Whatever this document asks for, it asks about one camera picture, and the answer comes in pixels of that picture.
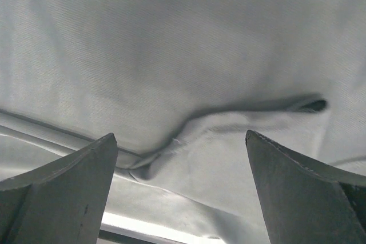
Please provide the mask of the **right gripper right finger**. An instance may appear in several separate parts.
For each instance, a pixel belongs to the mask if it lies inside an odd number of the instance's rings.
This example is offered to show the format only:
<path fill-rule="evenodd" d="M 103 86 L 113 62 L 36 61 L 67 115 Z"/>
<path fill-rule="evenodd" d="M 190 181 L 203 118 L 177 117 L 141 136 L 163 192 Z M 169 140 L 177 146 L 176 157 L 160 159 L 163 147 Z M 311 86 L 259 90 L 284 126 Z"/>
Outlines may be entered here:
<path fill-rule="evenodd" d="M 365 176 L 256 131 L 245 144 L 271 243 L 365 243 Z"/>

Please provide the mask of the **dark grey t shirt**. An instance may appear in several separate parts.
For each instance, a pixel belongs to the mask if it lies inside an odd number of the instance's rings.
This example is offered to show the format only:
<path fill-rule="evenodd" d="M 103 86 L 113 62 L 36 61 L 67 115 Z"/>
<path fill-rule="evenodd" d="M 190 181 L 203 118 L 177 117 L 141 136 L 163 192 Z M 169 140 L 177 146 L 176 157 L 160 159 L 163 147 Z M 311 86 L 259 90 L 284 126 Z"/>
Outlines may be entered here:
<path fill-rule="evenodd" d="M 1 181 L 114 134 L 96 243 L 271 243 L 249 130 L 365 176 L 365 0 L 1 0 Z"/>

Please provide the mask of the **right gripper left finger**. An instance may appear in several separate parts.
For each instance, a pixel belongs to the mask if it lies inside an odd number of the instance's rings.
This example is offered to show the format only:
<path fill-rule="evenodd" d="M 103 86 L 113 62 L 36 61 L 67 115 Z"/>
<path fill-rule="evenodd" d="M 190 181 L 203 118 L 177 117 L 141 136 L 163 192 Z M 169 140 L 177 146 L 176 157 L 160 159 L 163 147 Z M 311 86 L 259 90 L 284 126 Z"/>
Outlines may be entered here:
<path fill-rule="evenodd" d="M 109 133 L 1 181 L 1 243 L 96 243 L 117 155 Z"/>

